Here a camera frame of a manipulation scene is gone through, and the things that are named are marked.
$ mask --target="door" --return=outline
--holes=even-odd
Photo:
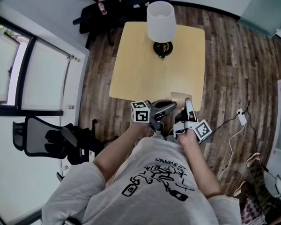
[[[251,0],[238,23],[272,37],[281,28],[281,0]]]

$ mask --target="white lampshade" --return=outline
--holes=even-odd
[[[151,3],[147,8],[147,34],[158,43],[167,43],[176,36],[174,7],[165,1]]]

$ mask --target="wooden table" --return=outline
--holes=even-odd
[[[205,32],[177,25],[173,52],[161,59],[147,36],[146,22],[125,24],[109,95],[126,100],[170,99],[171,92],[192,96],[201,109],[205,71]]]

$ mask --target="table lamp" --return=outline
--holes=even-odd
[[[171,41],[176,36],[174,7],[165,1],[151,3],[147,8],[147,35],[154,41],[155,53],[164,58],[173,51]]]

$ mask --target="power strip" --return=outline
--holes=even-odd
[[[247,123],[247,119],[245,118],[244,114],[243,114],[243,110],[241,108],[239,108],[236,113],[238,114],[237,117],[240,121],[240,124],[242,126],[244,126]]]

